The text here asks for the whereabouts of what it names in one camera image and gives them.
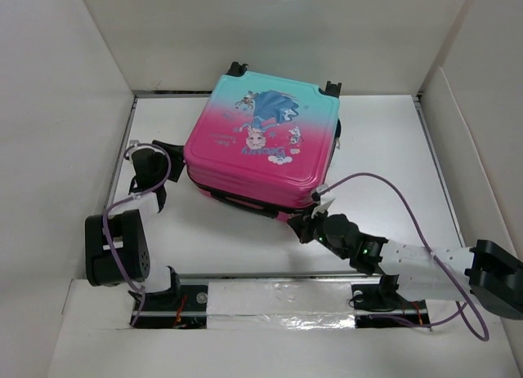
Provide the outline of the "pink and teal suitcase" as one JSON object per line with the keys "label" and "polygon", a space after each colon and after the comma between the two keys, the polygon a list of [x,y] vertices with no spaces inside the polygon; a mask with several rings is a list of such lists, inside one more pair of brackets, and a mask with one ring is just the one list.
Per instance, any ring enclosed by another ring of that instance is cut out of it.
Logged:
{"label": "pink and teal suitcase", "polygon": [[232,62],[184,146],[189,178],[210,197],[267,217],[308,210],[341,136],[341,89]]}

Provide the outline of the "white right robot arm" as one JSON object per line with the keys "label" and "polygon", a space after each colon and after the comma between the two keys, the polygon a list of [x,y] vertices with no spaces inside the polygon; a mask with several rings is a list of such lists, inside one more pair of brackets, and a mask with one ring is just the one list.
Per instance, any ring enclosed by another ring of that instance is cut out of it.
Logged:
{"label": "white right robot arm", "polygon": [[386,289],[406,300],[466,301],[501,318],[522,318],[522,263],[495,242],[426,249],[363,233],[343,214],[287,223],[301,243],[317,241],[358,273],[383,276]]}

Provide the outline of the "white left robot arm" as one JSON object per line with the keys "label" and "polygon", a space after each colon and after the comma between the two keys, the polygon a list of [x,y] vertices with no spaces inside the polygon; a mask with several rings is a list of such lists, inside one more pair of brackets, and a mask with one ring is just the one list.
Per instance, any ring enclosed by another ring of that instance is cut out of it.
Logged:
{"label": "white left robot arm", "polygon": [[127,195],[85,220],[86,275],[94,287],[126,283],[136,302],[146,299],[143,282],[149,277],[151,264],[145,214],[164,209],[165,184],[176,183],[185,167],[183,149],[182,145],[155,140],[134,141],[124,151],[123,159],[134,171]]}

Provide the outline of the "metal base rail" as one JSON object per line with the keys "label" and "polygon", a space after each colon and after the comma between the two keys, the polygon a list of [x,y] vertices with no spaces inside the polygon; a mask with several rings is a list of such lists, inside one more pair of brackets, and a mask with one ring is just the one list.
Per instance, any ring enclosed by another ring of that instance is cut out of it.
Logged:
{"label": "metal base rail", "polygon": [[348,279],[233,279],[183,284],[181,307],[141,308],[124,285],[91,287],[75,281],[65,305],[64,325],[72,330],[190,327],[211,330],[353,329],[369,311],[361,299],[375,283]]}

